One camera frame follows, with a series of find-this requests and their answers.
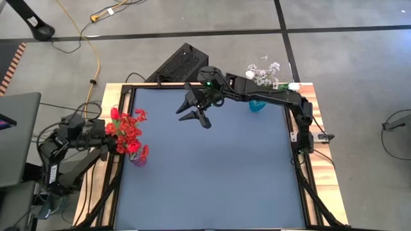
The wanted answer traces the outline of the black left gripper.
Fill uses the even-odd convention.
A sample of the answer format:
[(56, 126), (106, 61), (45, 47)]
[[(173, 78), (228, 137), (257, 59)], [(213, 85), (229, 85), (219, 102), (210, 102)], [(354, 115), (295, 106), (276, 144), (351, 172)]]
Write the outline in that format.
[[(84, 148), (100, 148), (105, 144), (105, 120), (95, 119), (89, 121), (87, 124), (88, 130), (85, 133), (85, 146)], [(115, 140), (109, 140), (107, 142), (108, 152), (110, 154), (118, 154), (117, 144)]]

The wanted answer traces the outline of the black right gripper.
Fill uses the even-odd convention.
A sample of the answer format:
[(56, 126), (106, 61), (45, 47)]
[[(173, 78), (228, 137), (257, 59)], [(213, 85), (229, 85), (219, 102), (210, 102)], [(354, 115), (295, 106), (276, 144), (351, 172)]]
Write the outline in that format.
[[(210, 106), (221, 107), (224, 103), (224, 95), (220, 89), (215, 88), (210, 81), (201, 82), (202, 89), (193, 88), (192, 84), (185, 83), (184, 89), (187, 90), (185, 98), (176, 114), (179, 114), (190, 107), (197, 107), (201, 110), (206, 110)], [(200, 119), (200, 112), (198, 110), (191, 111), (188, 114), (179, 118), (179, 121), (187, 121), (191, 119)]]

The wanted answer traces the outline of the white artificial flower spray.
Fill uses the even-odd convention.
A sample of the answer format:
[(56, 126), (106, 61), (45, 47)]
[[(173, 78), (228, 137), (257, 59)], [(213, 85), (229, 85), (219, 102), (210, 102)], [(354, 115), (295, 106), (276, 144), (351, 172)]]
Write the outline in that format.
[(260, 69), (255, 64), (250, 64), (247, 67), (247, 70), (254, 72), (255, 77), (252, 81), (262, 87), (267, 87), (269, 89), (277, 90), (279, 87), (279, 80), (276, 76), (276, 73), (280, 71), (280, 65), (277, 62), (274, 62), (269, 65), (267, 69)]

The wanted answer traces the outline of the purple ribbed glass vase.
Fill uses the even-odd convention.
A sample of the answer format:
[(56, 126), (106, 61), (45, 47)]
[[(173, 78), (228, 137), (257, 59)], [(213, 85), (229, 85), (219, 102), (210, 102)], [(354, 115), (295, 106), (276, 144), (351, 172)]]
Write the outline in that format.
[(147, 162), (147, 154), (143, 151), (133, 153), (129, 156), (129, 161), (137, 167), (143, 167)]

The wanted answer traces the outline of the blue textured glass vase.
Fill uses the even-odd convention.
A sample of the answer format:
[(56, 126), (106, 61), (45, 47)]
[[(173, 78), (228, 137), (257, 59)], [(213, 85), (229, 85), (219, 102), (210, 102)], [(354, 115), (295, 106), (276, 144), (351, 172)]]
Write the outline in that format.
[(266, 105), (266, 102), (264, 101), (257, 101), (257, 100), (252, 100), (249, 101), (249, 107), (252, 112), (259, 112), (261, 109), (263, 109)]

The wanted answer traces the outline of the grey desk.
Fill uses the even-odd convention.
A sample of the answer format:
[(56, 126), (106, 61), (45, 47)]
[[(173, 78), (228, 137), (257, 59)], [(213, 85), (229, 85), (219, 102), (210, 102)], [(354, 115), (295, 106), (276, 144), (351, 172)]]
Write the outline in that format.
[(0, 97), (0, 114), (17, 121), (0, 130), (0, 188), (22, 180), (40, 99), (39, 92)]

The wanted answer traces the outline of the black device with screen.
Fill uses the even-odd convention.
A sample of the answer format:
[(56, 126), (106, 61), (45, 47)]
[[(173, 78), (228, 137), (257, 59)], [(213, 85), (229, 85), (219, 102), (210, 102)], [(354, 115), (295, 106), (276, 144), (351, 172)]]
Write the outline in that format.
[(17, 125), (17, 121), (0, 114), (0, 130), (5, 130)]

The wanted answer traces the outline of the black stand foot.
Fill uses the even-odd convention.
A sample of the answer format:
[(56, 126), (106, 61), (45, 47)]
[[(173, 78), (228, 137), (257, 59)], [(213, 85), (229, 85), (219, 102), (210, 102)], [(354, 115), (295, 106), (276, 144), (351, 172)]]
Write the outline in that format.
[(47, 42), (54, 35), (55, 29), (45, 23), (24, 0), (5, 0), (28, 25), (35, 40)]

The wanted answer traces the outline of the grey stand foot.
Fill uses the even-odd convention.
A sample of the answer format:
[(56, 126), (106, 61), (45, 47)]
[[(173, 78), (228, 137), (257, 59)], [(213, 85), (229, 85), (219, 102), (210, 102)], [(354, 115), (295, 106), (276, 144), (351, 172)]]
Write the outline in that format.
[(408, 114), (390, 123), (383, 123), (382, 127), (385, 131), (392, 131), (399, 127), (407, 127), (411, 131), (411, 114)]

